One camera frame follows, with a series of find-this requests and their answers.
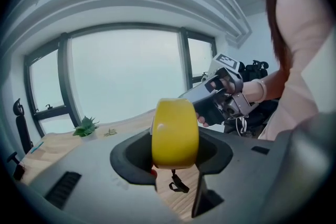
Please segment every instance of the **window frame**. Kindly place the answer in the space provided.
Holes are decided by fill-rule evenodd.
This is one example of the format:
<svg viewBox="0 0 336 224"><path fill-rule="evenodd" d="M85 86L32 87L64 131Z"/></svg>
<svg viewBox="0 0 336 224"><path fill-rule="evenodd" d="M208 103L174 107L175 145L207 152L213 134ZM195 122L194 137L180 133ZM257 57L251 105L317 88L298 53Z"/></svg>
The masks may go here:
<svg viewBox="0 0 336 224"><path fill-rule="evenodd" d="M124 29L149 29L149 30L161 30L161 31L170 31L178 33L182 68L184 72L184 79L187 90L193 87L193 83L200 82L202 78L201 76L195 78L193 78L192 76L193 73L192 73L188 38L210 43L213 56L217 54L216 41L214 37L210 37L208 35L199 32L188 30L184 27L179 28L168 25L159 25L150 23L112 23L112 24L91 26L80 30L75 30L70 33L62 33L59 37L40 46L30 54L25 56L25 63L24 63L25 90L30 113L33 117L37 131L39 132L41 137L45 136L45 133L43 132L43 128L39 122L40 120L68 114L71 118L74 127L79 126L81 122L79 112L75 105L74 95L72 93L70 86L70 75L68 65L68 41L75 37L92 34L96 32L110 31L110 30L124 30ZM30 67L36 61L38 61L42 57L48 55L49 53L55 50L58 50L57 54L58 81L64 104L52 109L36 112L30 79L31 76Z"/></svg>

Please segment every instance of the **table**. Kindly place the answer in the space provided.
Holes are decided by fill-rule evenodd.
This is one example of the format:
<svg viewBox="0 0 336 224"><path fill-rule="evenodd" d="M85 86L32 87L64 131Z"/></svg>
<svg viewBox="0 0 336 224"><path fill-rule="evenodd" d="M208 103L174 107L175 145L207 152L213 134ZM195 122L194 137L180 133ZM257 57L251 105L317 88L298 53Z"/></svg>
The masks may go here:
<svg viewBox="0 0 336 224"><path fill-rule="evenodd" d="M98 139L104 139L104 134L108 133L109 129L115 129L117 132L115 135L135 131L141 132L151 126L153 116L154 110L151 110L125 121L99 125L99 128L96 129L97 137ZM33 153L29 152L22 159L25 173L21 182L26 185L29 185L44 169L64 157L75 147L83 144L80 137L72 136L72 132L45 135L36 145L39 145L42 141L44 143L37 150ZM196 195L199 174L196 166L176 172L183 183L190 188L187 194L175 193L169 189L169 183L172 182L172 172L170 170L154 169L158 173L156 179L157 193L181 219L185 221L191 220L191 210Z"/></svg>

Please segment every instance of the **woman's hand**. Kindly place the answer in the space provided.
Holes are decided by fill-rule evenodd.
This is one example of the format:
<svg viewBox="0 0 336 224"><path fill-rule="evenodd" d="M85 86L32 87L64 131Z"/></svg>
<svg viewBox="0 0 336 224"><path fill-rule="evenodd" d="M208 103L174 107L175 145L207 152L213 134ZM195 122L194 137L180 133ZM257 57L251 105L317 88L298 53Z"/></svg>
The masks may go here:
<svg viewBox="0 0 336 224"><path fill-rule="evenodd" d="M235 86L233 83L228 82L227 80L221 79L221 82L224 86L224 88L226 89L227 93L234 93L235 92ZM214 82L211 82L211 86L216 89L216 84ZM199 115L198 113L196 113L196 117L198 118L198 122L203 124L203 127L209 127L209 124L206 123L206 119Z"/></svg>

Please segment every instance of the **long hair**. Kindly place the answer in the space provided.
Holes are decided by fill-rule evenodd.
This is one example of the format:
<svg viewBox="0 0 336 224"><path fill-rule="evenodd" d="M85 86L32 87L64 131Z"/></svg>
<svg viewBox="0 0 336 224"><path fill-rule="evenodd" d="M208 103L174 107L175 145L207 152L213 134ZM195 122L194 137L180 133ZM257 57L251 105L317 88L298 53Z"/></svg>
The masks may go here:
<svg viewBox="0 0 336 224"><path fill-rule="evenodd" d="M277 6L277 0L266 0L266 13L269 28L271 31L274 54L276 59L280 63L280 67L285 70L289 70L291 65L288 57L289 49L278 27L276 19L276 6Z"/></svg>

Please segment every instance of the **yellow object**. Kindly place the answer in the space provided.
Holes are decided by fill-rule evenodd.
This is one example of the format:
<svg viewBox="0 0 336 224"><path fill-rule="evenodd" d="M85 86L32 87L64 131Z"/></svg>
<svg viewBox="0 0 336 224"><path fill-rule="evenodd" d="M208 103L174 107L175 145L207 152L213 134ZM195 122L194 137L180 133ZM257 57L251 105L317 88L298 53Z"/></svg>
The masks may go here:
<svg viewBox="0 0 336 224"><path fill-rule="evenodd" d="M195 109L187 99L161 99L152 126L152 158L156 168L184 169L198 153Z"/></svg>

